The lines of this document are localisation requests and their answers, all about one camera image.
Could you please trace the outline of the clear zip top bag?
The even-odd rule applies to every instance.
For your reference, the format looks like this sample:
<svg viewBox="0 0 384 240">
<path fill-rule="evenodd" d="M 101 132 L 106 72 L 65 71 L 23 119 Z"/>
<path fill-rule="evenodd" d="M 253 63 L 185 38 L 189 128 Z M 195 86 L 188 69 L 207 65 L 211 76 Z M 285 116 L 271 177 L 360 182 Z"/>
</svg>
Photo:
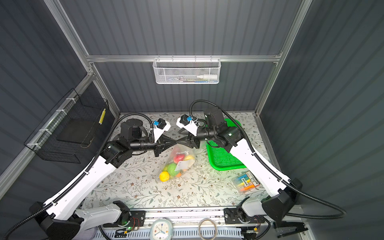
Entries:
<svg viewBox="0 0 384 240">
<path fill-rule="evenodd" d="M 175 146 L 173 147 L 173 149 L 172 149 L 172 151 L 171 151 L 171 153 L 170 153 L 168 159 L 166 160 L 163 169 L 160 171 L 160 173 L 163 172 L 163 171 L 167 171 L 167 166 L 168 166 L 169 164 L 171 164 L 171 163 L 174 163 L 173 158 L 174 158 L 174 156 L 177 155 L 177 154 L 185 154 L 185 157 L 186 157 L 187 155 L 194 155 L 195 158 L 197 159 L 197 157 L 196 157 L 196 153 L 195 153 L 195 149 L 191 149 L 191 148 L 188 148 L 188 147 L 186 147 L 186 146 L 177 144 L 177 145 L 175 145 Z M 181 171 L 181 170 L 187 169 L 187 171 L 188 171 L 190 168 L 189 168 L 189 166 L 188 166 L 188 162 L 187 162 L 187 161 L 181 161 L 181 162 L 179 162 L 179 163 L 177 164 L 177 168 L 176 168 L 176 170 Z"/>
</svg>

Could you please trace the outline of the red apple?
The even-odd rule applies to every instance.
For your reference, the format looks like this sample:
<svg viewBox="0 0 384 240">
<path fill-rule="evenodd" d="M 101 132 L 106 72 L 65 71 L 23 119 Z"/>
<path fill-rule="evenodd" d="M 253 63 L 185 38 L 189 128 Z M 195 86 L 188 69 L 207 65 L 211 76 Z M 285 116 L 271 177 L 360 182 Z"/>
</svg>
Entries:
<svg viewBox="0 0 384 240">
<path fill-rule="evenodd" d="M 177 154 L 174 156 L 173 161 L 175 164 L 178 164 L 179 162 L 183 161 L 185 159 L 185 154 Z"/>
</svg>

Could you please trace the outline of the green cabbage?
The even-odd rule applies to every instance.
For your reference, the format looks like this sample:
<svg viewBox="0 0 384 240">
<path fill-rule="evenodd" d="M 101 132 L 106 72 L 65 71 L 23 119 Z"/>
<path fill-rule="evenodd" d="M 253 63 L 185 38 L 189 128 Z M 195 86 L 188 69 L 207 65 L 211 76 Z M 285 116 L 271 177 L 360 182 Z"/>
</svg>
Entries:
<svg viewBox="0 0 384 240">
<path fill-rule="evenodd" d="M 171 163 L 167 166 L 167 172 L 172 178 L 175 177 L 180 172 L 179 170 L 176 170 L 176 168 L 177 168 L 177 164 L 175 163 Z"/>
</svg>

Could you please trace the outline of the orange carrot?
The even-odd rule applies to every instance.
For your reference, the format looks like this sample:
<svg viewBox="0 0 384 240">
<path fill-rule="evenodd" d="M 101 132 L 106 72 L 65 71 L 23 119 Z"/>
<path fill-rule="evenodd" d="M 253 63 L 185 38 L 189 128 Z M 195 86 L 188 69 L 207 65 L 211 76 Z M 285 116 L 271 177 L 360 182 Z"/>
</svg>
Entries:
<svg viewBox="0 0 384 240">
<path fill-rule="evenodd" d="M 175 177 L 176 178 L 179 178 L 183 175 L 183 173 L 185 173 L 187 171 L 187 169 L 184 169 L 184 170 L 181 170 Z"/>
</svg>

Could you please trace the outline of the yellow lemon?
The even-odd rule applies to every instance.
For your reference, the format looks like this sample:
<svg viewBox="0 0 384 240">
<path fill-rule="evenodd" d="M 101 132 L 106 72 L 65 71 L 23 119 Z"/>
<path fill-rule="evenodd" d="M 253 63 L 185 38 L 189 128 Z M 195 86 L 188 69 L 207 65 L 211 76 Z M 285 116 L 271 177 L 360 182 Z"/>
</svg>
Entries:
<svg viewBox="0 0 384 240">
<path fill-rule="evenodd" d="M 167 171 L 163 171 L 159 175 L 161 182 L 167 182 L 171 178 L 170 174 Z"/>
</svg>

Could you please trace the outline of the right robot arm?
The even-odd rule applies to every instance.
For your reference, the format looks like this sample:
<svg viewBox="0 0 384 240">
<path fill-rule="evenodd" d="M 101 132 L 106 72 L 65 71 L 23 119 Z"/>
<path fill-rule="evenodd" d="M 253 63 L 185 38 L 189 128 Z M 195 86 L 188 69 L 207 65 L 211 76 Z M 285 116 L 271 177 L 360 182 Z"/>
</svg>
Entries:
<svg viewBox="0 0 384 240">
<path fill-rule="evenodd" d="M 217 107 L 205 112 L 207 126 L 200 128 L 195 117 L 182 115 L 177 126 L 188 131 L 188 136 L 178 143 L 189 148 L 198 148 L 203 140 L 213 141 L 219 148 L 230 153 L 261 183 L 268 197 L 263 200 L 245 199 L 239 206 L 240 218 L 267 215 L 275 222 L 281 222 L 296 204 L 298 195 L 284 185 L 290 178 L 276 169 L 248 144 L 245 131 L 238 123 L 229 127 L 223 113 Z"/>
</svg>

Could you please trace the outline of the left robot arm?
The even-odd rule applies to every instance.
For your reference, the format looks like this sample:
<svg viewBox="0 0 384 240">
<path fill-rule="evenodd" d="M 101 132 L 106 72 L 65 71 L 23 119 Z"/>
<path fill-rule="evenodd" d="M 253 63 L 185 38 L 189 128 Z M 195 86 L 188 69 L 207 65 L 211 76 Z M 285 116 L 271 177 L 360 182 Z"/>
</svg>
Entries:
<svg viewBox="0 0 384 240">
<path fill-rule="evenodd" d="M 85 197 L 109 174 L 118 169 L 132 156 L 153 151 L 157 157 L 174 146 L 175 140 L 164 136 L 171 127 L 164 119 L 150 122 L 147 132 L 139 119 L 128 119 L 121 123 L 121 132 L 113 141 L 102 145 L 101 153 L 95 156 L 86 168 L 60 192 L 44 203 L 37 202 L 30 208 L 36 213 L 36 222 L 50 240 L 71 240 L 84 230 L 104 224 L 131 228 L 135 219 L 122 201 L 114 201 L 105 207 L 89 211 L 78 207 Z"/>
</svg>

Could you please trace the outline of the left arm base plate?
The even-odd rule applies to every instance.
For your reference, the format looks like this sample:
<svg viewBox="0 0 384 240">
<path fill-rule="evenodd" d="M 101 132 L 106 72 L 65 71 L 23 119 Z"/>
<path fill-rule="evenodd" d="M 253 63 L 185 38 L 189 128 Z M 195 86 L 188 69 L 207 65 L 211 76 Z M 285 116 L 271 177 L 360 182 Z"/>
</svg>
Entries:
<svg viewBox="0 0 384 240">
<path fill-rule="evenodd" d="M 130 213 L 122 213 L 118 220 L 114 223 L 103 224 L 104 228 L 133 228 L 142 227 L 146 217 L 146 211 L 130 211 Z"/>
</svg>

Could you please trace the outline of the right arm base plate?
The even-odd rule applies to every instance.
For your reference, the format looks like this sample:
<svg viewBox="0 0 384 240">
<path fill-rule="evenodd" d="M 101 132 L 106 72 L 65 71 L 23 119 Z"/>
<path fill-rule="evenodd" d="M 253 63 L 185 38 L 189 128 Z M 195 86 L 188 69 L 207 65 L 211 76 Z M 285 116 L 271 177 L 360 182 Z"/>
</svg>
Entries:
<svg viewBox="0 0 384 240">
<path fill-rule="evenodd" d="M 242 210 L 238 210 L 237 208 L 224 208 L 223 211 L 224 211 L 225 223 L 228 225 L 235 225 L 235 224 L 259 225 L 266 222 L 261 217 L 257 217 L 257 216 L 249 217 Z"/>
</svg>

